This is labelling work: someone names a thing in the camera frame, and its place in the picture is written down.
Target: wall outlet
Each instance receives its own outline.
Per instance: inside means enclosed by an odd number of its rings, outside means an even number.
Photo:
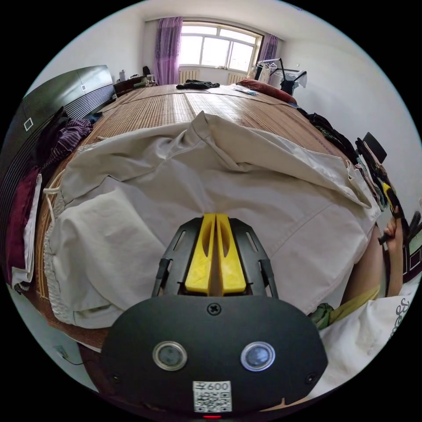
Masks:
[[[65,351],[65,348],[63,346],[53,346],[53,349],[56,350],[56,352],[59,354],[59,356],[63,359],[67,359],[67,353]]]

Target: radiator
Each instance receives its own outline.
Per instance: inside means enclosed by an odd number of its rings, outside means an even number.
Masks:
[[[184,84],[188,79],[198,79],[197,70],[179,70],[179,83]]]
[[[246,75],[239,75],[238,73],[229,73],[227,85],[236,84],[246,78],[247,78]]]

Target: human arm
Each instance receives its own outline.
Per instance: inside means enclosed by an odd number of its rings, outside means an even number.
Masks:
[[[384,229],[391,238],[387,240],[387,249],[390,256],[390,283],[387,297],[398,296],[403,287],[403,228],[401,219],[390,220]]]

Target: yellow cloth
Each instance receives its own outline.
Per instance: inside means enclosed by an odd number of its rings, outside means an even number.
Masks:
[[[328,325],[331,325],[333,322],[339,321],[340,319],[350,315],[366,302],[375,300],[378,297],[379,289],[380,285],[366,291],[365,293],[362,293],[361,295],[349,300],[346,303],[343,303],[337,309],[331,311],[328,319]]]

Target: window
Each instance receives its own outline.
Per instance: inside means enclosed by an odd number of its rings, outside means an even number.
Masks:
[[[258,34],[225,25],[184,23],[179,64],[247,72],[261,39]]]

